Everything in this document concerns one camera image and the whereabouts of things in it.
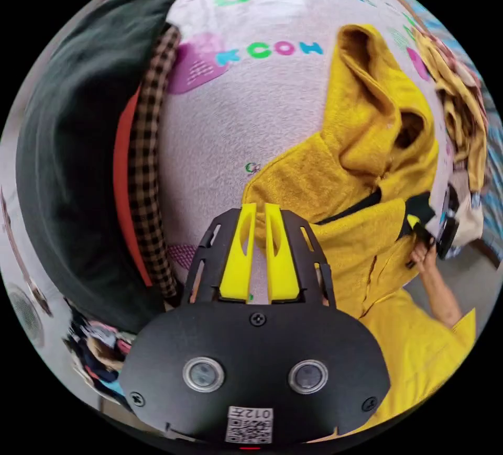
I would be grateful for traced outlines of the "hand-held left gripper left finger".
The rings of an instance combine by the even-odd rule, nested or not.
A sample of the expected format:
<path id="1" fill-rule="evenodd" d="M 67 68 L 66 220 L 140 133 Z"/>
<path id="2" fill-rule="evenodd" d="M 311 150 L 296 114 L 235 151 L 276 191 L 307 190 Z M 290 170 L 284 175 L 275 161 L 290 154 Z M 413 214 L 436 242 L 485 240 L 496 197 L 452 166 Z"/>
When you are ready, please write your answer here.
<path id="1" fill-rule="evenodd" d="M 224 301 L 249 300 L 256 213 L 255 203 L 244 204 L 238 213 L 219 287 L 220 299 Z"/>

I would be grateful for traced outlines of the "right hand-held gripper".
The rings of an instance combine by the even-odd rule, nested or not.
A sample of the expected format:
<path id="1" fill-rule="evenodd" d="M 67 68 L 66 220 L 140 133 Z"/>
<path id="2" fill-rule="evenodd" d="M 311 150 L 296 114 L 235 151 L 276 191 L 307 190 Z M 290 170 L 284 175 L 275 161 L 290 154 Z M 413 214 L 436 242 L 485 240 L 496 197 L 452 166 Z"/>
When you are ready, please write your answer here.
<path id="1" fill-rule="evenodd" d="M 427 231 L 426 224 L 434 217 L 435 211 L 430 207 L 430 192 L 408 198 L 398 238 L 415 235 L 419 241 L 431 242 L 432 235 Z"/>

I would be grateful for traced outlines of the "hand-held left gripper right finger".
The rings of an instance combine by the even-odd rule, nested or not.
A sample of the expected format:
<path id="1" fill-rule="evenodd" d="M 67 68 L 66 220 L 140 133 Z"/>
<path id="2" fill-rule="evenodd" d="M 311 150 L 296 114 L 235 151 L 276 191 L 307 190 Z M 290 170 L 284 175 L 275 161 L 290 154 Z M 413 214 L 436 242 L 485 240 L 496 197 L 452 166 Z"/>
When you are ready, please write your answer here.
<path id="1" fill-rule="evenodd" d="M 268 298 L 271 302 L 297 302 L 301 283 L 297 272 L 296 256 L 306 245 L 307 235 L 302 219 L 277 204 L 265 204 L 266 264 Z"/>

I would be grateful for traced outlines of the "person's right hand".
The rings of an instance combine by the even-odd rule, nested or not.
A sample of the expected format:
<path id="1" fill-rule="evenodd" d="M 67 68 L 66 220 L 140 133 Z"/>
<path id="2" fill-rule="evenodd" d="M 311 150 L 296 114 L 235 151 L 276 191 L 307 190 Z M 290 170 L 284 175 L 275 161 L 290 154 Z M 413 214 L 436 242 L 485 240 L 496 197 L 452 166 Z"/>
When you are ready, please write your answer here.
<path id="1" fill-rule="evenodd" d="M 431 273 L 436 269 L 436 243 L 417 241 L 411 251 L 410 261 L 419 274 Z"/>

